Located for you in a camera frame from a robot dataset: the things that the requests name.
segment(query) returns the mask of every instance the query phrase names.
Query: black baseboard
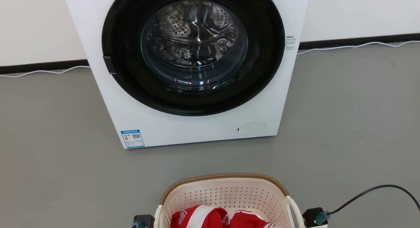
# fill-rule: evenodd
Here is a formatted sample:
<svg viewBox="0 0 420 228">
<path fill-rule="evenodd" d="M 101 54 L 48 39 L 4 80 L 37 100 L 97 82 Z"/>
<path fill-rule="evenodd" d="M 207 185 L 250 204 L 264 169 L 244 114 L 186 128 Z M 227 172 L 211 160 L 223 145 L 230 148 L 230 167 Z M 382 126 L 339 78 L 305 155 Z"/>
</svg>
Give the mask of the black baseboard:
<svg viewBox="0 0 420 228">
<path fill-rule="evenodd" d="M 354 45 L 366 44 L 369 42 L 398 43 L 398 42 L 406 42 L 406 41 L 411 41 L 411 40 L 420 41 L 420 33 L 302 42 L 299 45 L 299 50 L 331 48 L 331 47 L 340 47 L 340 46 L 348 46 L 348 45 L 354 46 Z M 35 63 L 35 64 L 16 65 L 16 66 L 3 66 L 3 67 L 0 67 L 0 74 L 26 73 L 26 72 L 37 71 L 37 70 L 55 71 L 55 70 L 64 70 L 64 69 L 72 68 L 75 66 L 88 66 L 88 65 L 89 63 L 87 62 L 87 60 L 74 60 L 74 61 L 63 61 L 63 62 Z"/>
</svg>

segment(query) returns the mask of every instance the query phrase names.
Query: perforated basket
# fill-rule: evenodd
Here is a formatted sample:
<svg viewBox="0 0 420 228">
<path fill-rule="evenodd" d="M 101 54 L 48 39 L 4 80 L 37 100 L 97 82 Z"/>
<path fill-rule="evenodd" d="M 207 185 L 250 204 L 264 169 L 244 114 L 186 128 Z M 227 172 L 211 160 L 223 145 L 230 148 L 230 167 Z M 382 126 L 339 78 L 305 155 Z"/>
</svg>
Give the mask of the perforated basket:
<svg viewBox="0 0 420 228">
<path fill-rule="evenodd" d="M 300 228 L 305 228 L 302 215 L 285 187 L 263 174 L 225 173 L 180 180 L 163 194 L 156 210 L 154 228 L 170 228 L 173 213 L 208 205 L 222 207 L 228 213 L 247 209 L 277 225 L 294 228 L 290 207 Z"/>
</svg>

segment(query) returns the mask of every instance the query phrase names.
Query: floor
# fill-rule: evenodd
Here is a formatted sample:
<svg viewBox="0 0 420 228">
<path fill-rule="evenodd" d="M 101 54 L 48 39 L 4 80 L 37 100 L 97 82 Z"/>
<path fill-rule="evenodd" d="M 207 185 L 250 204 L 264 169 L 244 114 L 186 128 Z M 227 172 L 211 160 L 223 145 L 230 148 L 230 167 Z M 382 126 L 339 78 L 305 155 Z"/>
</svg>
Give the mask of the floor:
<svg viewBox="0 0 420 228">
<path fill-rule="evenodd" d="M 0 78 L 0 227 L 128 227 L 173 182 L 264 173 L 301 210 L 334 210 L 373 186 L 420 199 L 420 44 L 297 58 L 279 135 L 122 149 L 89 69 Z M 418 227 L 397 189 L 380 189 L 330 227 Z"/>
</svg>

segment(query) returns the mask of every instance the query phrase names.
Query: white wall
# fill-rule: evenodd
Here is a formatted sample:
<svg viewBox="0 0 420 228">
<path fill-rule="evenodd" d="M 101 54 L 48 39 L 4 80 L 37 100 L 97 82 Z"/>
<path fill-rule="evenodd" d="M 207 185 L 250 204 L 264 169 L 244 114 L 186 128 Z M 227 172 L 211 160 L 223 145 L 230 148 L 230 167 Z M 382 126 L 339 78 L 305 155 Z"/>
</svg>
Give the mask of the white wall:
<svg viewBox="0 0 420 228">
<path fill-rule="evenodd" d="M 302 41 L 420 32 L 420 0 L 311 0 Z M 64 0 L 0 0 L 0 66 L 85 59 Z"/>
</svg>

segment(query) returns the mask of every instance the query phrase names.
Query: white cable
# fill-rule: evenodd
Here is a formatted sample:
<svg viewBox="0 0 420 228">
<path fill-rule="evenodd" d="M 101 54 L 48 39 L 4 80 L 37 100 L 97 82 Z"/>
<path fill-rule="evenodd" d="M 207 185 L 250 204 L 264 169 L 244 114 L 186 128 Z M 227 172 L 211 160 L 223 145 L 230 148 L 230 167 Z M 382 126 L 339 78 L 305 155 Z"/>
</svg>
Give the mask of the white cable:
<svg viewBox="0 0 420 228">
<path fill-rule="evenodd" d="M 13 76 L 13 75 L 1 75 L 0 74 L 0 77 L 19 78 L 19 77 L 23 77 L 23 76 L 26 76 L 26 75 L 29 75 L 29 74 L 40 73 L 40 72 L 51 73 L 51 74 L 64 74 L 64 73 L 66 73 L 68 71 L 71 71 L 71 70 L 74 70 L 74 69 L 77 69 L 77 68 L 90 68 L 90 67 L 88 67 L 88 66 L 77 66 L 77 67 L 73 67 L 73 68 L 67 69 L 65 71 L 62 71 L 62 72 L 55 72 L 55 71 L 32 71 L 32 72 L 28 72 L 28 73 L 21 74 L 21 75 L 16 75 L 16 76 Z"/>
<path fill-rule="evenodd" d="M 381 43 L 381 42 L 370 42 L 370 43 L 367 43 L 367 44 L 361 44 L 361 45 L 357 45 L 357 46 L 341 46 L 341 47 L 333 47 L 333 48 L 325 48 L 325 49 L 307 50 L 307 51 L 298 53 L 298 55 L 305 54 L 305 53 L 308 53 L 308 52 L 312 52 L 312 51 L 315 51 L 315 50 L 325 51 L 325 50 L 338 50 L 338 49 L 343 49 L 343 48 L 359 48 L 359 47 L 363 47 L 363 46 L 370 45 L 370 44 L 382 44 L 382 45 L 385 45 L 385 46 L 388 46 L 388 47 L 397 48 L 397 47 L 403 46 L 404 44 L 409 44 L 409 43 L 420 43 L 420 41 L 408 41 L 408 42 L 404 42 L 404 43 L 398 44 L 398 45 L 386 44 L 386 43 Z"/>
</svg>

